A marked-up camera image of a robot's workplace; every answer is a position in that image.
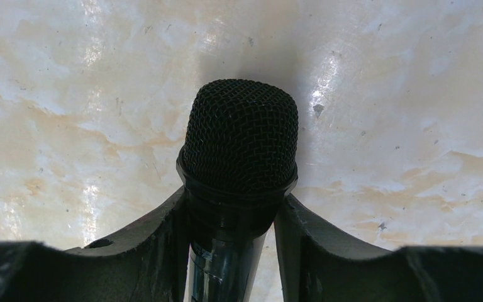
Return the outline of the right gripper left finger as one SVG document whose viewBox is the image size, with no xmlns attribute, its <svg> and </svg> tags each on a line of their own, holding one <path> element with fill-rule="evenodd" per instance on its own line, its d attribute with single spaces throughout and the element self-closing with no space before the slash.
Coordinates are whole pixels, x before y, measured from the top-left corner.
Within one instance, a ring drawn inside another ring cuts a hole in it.
<svg viewBox="0 0 483 302">
<path fill-rule="evenodd" d="M 0 242 L 0 301 L 182 301 L 189 242 L 183 189 L 88 246 Z"/>
</svg>

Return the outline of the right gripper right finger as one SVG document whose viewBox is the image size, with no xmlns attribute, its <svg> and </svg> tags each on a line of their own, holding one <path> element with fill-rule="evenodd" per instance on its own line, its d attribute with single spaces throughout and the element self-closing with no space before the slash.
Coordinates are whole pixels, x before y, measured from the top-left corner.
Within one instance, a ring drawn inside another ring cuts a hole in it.
<svg viewBox="0 0 483 302">
<path fill-rule="evenodd" d="M 291 195 L 274 226 L 286 301 L 483 301 L 483 247 L 383 249 Z"/>
</svg>

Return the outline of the black microphone orange end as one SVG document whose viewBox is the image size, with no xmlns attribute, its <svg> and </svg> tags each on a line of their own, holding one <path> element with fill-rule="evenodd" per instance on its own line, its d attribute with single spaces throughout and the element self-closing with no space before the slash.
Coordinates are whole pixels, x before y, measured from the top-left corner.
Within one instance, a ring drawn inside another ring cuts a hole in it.
<svg viewBox="0 0 483 302">
<path fill-rule="evenodd" d="M 248 79 L 196 94 L 176 160 L 190 240 L 190 301 L 248 301 L 266 234 L 298 180 L 295 100 Z"/>
</svg>

